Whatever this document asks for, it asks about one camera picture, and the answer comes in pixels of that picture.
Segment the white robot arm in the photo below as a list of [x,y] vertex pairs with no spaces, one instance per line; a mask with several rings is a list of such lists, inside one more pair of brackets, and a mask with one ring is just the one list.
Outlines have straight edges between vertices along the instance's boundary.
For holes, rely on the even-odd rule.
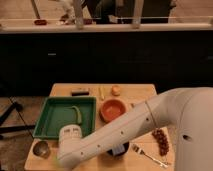
[[92,134],[61,134],[59,165],[80,163],[156,128],[177,128],[175,171],[213,171],[213,88],[175,88],[137,104]]

